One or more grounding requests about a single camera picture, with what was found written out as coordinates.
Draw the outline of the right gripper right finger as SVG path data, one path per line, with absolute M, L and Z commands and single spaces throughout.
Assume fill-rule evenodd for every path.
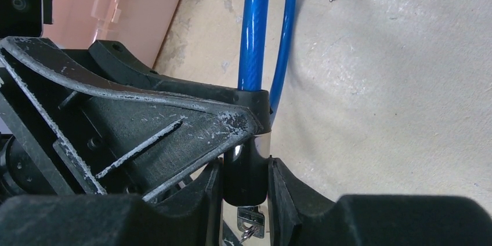
M 269 161 L 272 245 L 490 245 L 491 217 L 458 196 L 346 194 L 331 201 Z

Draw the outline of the blue cable lock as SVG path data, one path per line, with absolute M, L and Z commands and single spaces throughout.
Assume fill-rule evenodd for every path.
M 262 89 L 269 0 L 244 0 L 238 63 L 239 104 L 249 107 L 261 129 L 224 154 L 224 200 L 236 207 L 264 202 L 272 123 L 283 91 L 295 25 L 296 0 L 285 0 L 276 68 L 269 91 Z

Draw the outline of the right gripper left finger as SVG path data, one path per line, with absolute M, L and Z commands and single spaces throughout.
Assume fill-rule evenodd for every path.
M 222 162 L 153 205 L 136 195 L 16 196 L 1 205 L 2 245 L 218 245 Z

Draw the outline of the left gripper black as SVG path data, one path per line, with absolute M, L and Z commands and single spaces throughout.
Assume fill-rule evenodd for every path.
M 96 97 L 30 69 L 1 69 L 1 118 L 14 139 L 5 161 L 15 187 L 29 194 L 95 194 Z

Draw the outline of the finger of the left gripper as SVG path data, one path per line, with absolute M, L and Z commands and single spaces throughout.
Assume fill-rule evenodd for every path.
M 145 66 L 120 42 L 98 40 L 88 51 L 104 75 L 118 84 L 246 105 L 244 93 L 236 89 L 160 75 Z
M 30 69 L 70 91 L 95 96 L 88 117 L 96 128 L 96 193 L 138 193 L 156 202 L 172 186 L 244 142 L 262 127 L 249 107 L 149 91 L 109 80 L 88 49 L 62 49 L 47 38 L 1 41 L 1 69 Z M 8 195 L 15 187 L 5 161 Z

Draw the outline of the small silver key bunch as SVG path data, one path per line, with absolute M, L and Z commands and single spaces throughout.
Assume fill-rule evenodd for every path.
M 244 243 L 251 237 L 263 239 L 265 237 L 266 217 L 260 210 L 260 206 L 238 207 L 237 228 L 241 231 L 240 243 Z

